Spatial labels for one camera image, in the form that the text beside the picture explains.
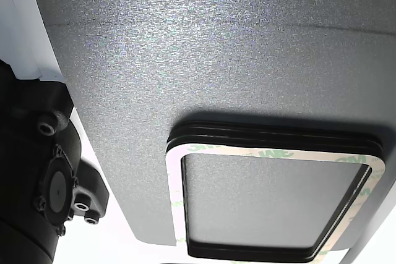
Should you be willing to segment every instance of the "protective liner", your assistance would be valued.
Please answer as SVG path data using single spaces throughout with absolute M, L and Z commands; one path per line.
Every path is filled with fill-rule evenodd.
M 166 169 L 177 245 L 190 256 L 224 260 L 320 263 L 359 212 L 385 171 L 381 145 L 367 135 L 286 130 L 230 123 L 188 122 L 175 127 L 168 140 Z M 324 232 L 311 249 L 267 249 L 202 244 L 189 240 L 184 184 L 184 157 L 188 154 L 286 158 L 360 163 L 351 184 Z

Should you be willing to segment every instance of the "black plastic mount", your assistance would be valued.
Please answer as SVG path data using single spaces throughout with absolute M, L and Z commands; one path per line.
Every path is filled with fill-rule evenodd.
M 331 131 L 323 130 L 286 129 L 284 127 L 268 127 L 227 122 L 187 121 L 178 124 L 170 133 L 167 150 L 169 151 L 178 145 L 186 143 L 227 145 L 241 148 L 273 148 L 282 150 L 351 153 L 383 158 L 380 141 L 370 135 L 353 133 L 336 134 Z M 361 190 L 361 186 L 366 182 L 369 176 L 364 177 L 364 172 L 367 170 L 368 166 L 362 164 L 356 178 L 348 188 L 337 209 L 334 211 L 329 223 L 312 247 L 306 249 L 248 247 L 242 245 L 209 244 L 205 242 L 196 242 L 189 238 L 186 205 L 186 203 L 188 203 L 188 193 L 186 191 L 187 165 L 185 160 L 183 160 L 181 166 L 188 254 L 198 258 L 234 261 L 282 263 L 306 263 L 312 261 L 320 251 L 320 248 L 324 245 L 325 242 L 323 239 L 325 239 L 326 234 L 328 235 L 329 228 L 336 222 L 346 202 L 354 200 L 357 197 Z
M 0 61 L 1 263 L 52 263 L 65 221 L 106 213 L 109 192 L 80 159 L 73 107 L 65 84 L 17 80 Z M 79 194 L 86 211 L 74 211 Z

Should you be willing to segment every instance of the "white background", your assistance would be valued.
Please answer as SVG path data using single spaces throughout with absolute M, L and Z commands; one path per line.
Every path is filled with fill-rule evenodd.
M 0 0 L 0 59 L 12 66 L 19 79 L 63 80 L 35 0 Z M 82 157 L 100 170 L 76 112 L 72 121 L 83 141 Z M 371 238 L 354 263 L 396 263 L 393 255 L 396 210 L 380 226 L 395 202 L 396 188 L 393 187 L 356 244 L 354 249 L 364 247 Z M 340 263 L 346 252 L 330 252 L 323 264 Z M 107 215 L 98 225 L 89 225 L 79 217 L 66 223 L 66 236 L 59 240 L 54 261 L 55 264 L 211 262 L 183 258 L 175 247 L 148 245 L 136 240 L 112 194 Z

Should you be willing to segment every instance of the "gray cover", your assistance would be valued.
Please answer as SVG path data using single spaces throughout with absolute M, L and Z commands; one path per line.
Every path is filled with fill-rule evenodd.
M 380 137 L 387 170 L 336 249 L 393 184 L 396 0 L 37 1 L 136 238 L 175 244 L 164 154 L 185 117 Z

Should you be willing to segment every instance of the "flat gray plate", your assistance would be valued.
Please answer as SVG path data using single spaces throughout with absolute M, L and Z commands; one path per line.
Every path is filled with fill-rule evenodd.
M 175 245 L 164 159 L 185 118 L 379 137 L 387 170 L 336 249 L 394 183 L 396 0 L 37 1 L 136 238 Z
M 360 167 L 187 155 L 189 238 L 212 244 L 313 247 Z

